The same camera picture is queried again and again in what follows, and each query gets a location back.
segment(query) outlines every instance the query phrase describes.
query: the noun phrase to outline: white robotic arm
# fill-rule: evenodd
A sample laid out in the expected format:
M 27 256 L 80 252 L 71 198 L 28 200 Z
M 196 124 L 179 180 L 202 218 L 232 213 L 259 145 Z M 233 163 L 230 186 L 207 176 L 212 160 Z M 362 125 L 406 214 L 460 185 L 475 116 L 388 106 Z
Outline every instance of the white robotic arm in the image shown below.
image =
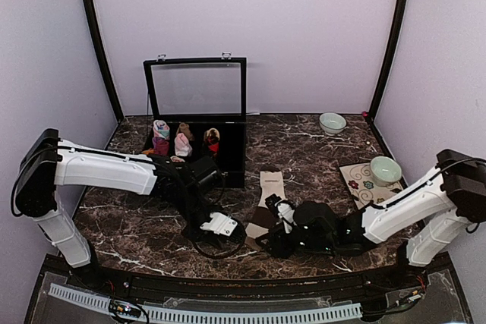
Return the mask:
M 203 193 L 222 179 L 210 158 L 188 164 L 163 156 L 111 153 L 61 140 L 51 129 L 44 131 L 21 163 L 12 212 L 31 217 L 84 283 L 95 285 L 100 280 L 96 254 L 64 210 L 57 186 L 108 187 L 160 197 L 186 219 L 183 234 L 191 241 L 243 242 L 243 227 L 204 199 Z
M 437 166 L 412 186 L 343 219 L 327 204 L 304 201 L 295 208 L 273 195 L 266 204 L 282 223 L 257 238 L 257 243 L 279 257 L 288 257 L 298 248 L 357 256 L 430 217 L 425 228 L 401 247 L 406 264 L 424 267 L 464 228 L 486 221 L 485 160 L 448 149 L 437 158 Z

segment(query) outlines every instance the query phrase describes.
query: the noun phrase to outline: white bowl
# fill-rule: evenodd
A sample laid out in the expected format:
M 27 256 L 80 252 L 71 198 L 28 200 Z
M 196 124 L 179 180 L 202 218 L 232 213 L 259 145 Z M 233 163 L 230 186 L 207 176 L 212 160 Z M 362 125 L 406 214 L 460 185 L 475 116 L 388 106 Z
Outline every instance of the white bowl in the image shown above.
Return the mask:
M 394 184 L 402 178 L 402 168 L 394 160 L 378 156 L 370 163 L 371 177 L 378 186 Z
M 324 113 L 319 117 L 319 125 L 328 136 L 341 133 L 346 126 L 346 119 L 336 113 Z

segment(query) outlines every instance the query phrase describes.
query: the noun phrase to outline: brown marble surface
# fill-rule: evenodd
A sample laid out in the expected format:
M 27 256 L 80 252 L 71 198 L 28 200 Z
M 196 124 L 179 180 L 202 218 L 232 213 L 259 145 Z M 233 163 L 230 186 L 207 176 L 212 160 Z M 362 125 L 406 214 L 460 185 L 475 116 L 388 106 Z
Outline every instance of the brown marble surface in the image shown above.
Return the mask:
M 347 115 L 346 120 L 348 126 L 339 136 L 327 137 L 319 127 L 318 115 L 248 117 L 246 188 L 227 190 L 222 206 L 246 225 L 260 199 L 260 168 L 274 165 L 284 173 L 287 199 L 327 203 L 340 216 L 354 211 L 338 167 L 366 162 L 382 153 L 363 117 Z M 147 118 L 128 117 L 109 150 L 140 153 L 146 135 Z M 74 220 L 94 244 L 103 266 L 219 279 L 304 278 L 388 266 L 395 263 L 396 248 L 417 231 L 416 225 L 409 227 L 360 257 L 300 252 L 278 260 L 244 247 L 228 259 L 211 260 L 180 235 L 184 220 L 177 212 L 155 198 L 91 187 Z

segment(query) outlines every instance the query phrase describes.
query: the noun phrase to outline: beige sock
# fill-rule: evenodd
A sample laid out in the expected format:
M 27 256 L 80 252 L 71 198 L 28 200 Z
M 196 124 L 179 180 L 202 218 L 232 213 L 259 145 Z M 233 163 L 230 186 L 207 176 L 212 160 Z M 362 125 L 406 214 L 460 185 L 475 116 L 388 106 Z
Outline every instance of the beige sock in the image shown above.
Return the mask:
M 180 123 L 179 128 L 177 128 L 177 133 L 175 135 L 177 136 L 179 133 L 183 133 L 188 138 L 188 140 L 194 140 L 194 136 L 189 129 L 189 124 L 187 123 Z
M 278 218 L 273 216 L 265 205 L 265 199 L 272 194 L 275 194 L 282 199 L 286 198 L 283 187 L 283 175 L 280 171 L 261 171 L 260 186 L 260 202 L 258 203 L 255 213 L 246 227 L 247 237 L 245 243 L 254 250 L 261 250 L 261 247 L 257 245 L 255 239 L 263 234 L 266 234 L 268 230 L 278 222 Z

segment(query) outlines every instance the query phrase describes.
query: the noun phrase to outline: white wall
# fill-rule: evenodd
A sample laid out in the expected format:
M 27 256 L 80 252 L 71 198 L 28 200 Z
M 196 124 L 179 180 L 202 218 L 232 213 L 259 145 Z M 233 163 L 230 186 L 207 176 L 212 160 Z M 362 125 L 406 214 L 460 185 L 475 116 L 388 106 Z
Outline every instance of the white wall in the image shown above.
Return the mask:
M 396 0 L 95 0 L 125 114 L 145 114 L 142 62 L 248 57 L 249 112 L 368 109 Z
M 442 149 L 486 157 L 486 0 L 408 0 L 377 126 L 409 181 Z M 486 228 L 450 248 L 475 322 L 486 322 Z
M 115 128 L 81 0 L 0 0 L 0 322 L 24 322 L 49 245 L 10 214 L 19 163 L 47 127 L 102 147 Z M 68 211 L 79 188 L 64 189 Z

